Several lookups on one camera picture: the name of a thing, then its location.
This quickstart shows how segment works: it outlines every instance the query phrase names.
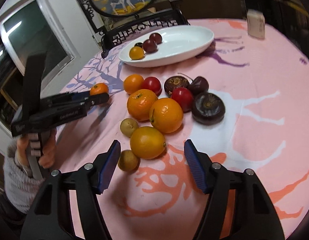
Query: white oval plate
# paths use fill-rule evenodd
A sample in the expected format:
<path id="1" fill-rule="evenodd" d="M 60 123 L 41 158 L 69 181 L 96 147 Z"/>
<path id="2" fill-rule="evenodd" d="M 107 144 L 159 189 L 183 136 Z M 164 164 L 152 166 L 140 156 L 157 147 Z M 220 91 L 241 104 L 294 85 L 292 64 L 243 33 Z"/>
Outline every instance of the white oval plate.
<path id="1" fill-rule="evenodd" d="M 129 51 L 137 42 L 144 42 L 152 33 L 160 33 L 162 43 L 158 51 L 145 54 L 141 60 L 132 60 Z M 119 54 L 119 59 L 134 67 L 158 67 L 181 62 L 204 52 L 214 40 L 212 30 L 192 25 L 162 28 L 133 40 Z"/>

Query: metal screw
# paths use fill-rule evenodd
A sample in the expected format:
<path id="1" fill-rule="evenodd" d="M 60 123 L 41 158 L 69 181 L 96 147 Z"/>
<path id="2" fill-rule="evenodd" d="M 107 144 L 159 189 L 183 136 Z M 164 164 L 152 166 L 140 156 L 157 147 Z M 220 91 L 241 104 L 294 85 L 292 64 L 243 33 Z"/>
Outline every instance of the metal screw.
<path id="1" fill-rule="evenodd" d="M 88 171 L 91 170 L 93 168 L 93 164 L 92 163 L 87 163 L 86 165 L 84 165 L 84 168 Z"/>
<path id="2" fill-rule="evenodd" d="M 54 170 L 54 171 L 51 172 L 51 175 L 52 175 L 53 177 L 57 176 L 58 174 L 59 174 L 59 171 L 58 171 L 58 170 Z"/>
<path id="3" fill-rule="evenodd" d="M 246 173 L 248 175 L 253 175 L 254 174 L 254 171 L 252 169 L 246 169 Z"/>
<path id="4" fill-rule="evenodd" d="M 220 163 L 213 163 L 212 168 L 214 168 L 215 170 L 219 170 L 219 169 L 221 169 L 221 164 Z"/>

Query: tangerine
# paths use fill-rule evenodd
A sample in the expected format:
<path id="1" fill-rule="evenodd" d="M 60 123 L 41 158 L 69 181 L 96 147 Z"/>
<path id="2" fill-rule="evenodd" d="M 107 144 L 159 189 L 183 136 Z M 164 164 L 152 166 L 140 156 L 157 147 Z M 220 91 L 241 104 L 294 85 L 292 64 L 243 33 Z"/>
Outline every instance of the tangerine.
<path id="1" fill-rule="evenodd" d="M 138 121 L 147 121 L 149 120 L 149 110 L 157 100 L 158 97 L 151 90 L 140 89 L 129 96 L 127 101 L 128 113 Z"/>
<path id="2" fill-rule="evenodd" d="M 166 140 L 157 129 L 144 126 L 134 131 L 130 139 L 133 154 L 142 159 L 158 157 L 166 147 Z"/>
<path id="3" fill-rule="evenodd" d="M 139 60 L 144 58 L 144 51 L 142 48 L 135 46 L 129 51 L 129 57 L 132 60 Z"/>
<path id="4" fill-rule="evenodd" d="M 105 83 L 95 84 L 90 89 L 90 95 L 91 96 L 97 95 L 97 94 L 102 94 L 102 93 L 109 93 L 109 88 Z"/>
<path id="5" fill-rule="evenodd" d="M 149 111 L 152 126 L 162 133 L 172 133 L 180 128 L 183 120 L 181 106 L 171 98 L 161 98 Z"/>
<path id="6" fill-rule="evenodd" d="M 132 74 L 124 80 L 123 88 L 124 88 L 125 92 L 127 92 L 129 95 L 131 95 L 132 93 L 141 89 L 141 85 L 142 85 L 143 81 L 144 81 L 144 79 L 141 75 Z"/>

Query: fingers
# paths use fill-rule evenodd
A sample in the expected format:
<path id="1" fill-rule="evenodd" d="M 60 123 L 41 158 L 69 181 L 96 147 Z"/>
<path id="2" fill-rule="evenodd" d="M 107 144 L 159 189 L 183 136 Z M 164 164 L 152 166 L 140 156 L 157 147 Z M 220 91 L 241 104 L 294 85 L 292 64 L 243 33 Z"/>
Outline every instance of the fingers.
<path id="1" fill-rule="evenodd" d="M 54 152 L 56 147 L 56 129 L 51 130 L 50 137 L 43 147 L 43 155 L 50 155 Z"/>
<path id="2" fill-rule="evenodd" d="M 44 155 L 39 159 L 39 165 L 45 169 L 51 168 L 55 162 L 55 155 Z"/>
<path id="3" fill-rule="evenodd" d="M 23 166 L 29 166 L 27 154 L 25 152 L 28 147 L 28 144 L 29 144 L 29 138 L 27 135 L 20 137 L 16 143 L 17 158 L 18 158 L 19 163 Z"/>
<path id="4" fill-rule="evenodd" d="M 39 159 L 39 165 L 43 168 L 51 168 L 55 162 L 56 154 L 56 129 L 51 130 L 50 137 L 43 147 L 43 156 Z"/>

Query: table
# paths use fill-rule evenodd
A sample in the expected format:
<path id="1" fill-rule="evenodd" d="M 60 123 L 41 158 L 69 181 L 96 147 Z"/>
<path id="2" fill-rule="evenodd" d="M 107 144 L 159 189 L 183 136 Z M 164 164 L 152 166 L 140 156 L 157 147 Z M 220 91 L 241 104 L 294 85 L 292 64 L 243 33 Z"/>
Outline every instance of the table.
<path id="1" fill-rule="evenodd" d="M 190 138 L 199 151 L 229 170 L 252 168 L 270 195 L 288 237 L 309 209 L 309 60 L 285 36 L 266 26 L 266 39 L 247 35 L 242 20 L 191 20 L 210 28 L 216 49 L 173 65 L 134 68 L 121 63 L 123 45 L 106 59 L 93 57 L 65 86 L 65 91 L 109 85 L 111 100 L 89 115 L 58 129 L 58 159 L 62 172 L 73 171 L 106 152 L 114 139 L 122 150 L 129 140 L 120 122 L 129 117 L 123 80 L 132 73 L 164 81 L 177 72 L 202 75 L 210 91 L 226 106 L 224 120 L 203 126 L 185 114 L 184 128 L 166 135 L 167 154 L 142 160 L 135 173 L 116 168 L 109 189 L 98 201 L 114 240 L 192 239 L 207 196 L 193 182 L 185 164 L 183 143 Z M 75 193 L 71 193 L 76 234 L 83 237 Z"/>

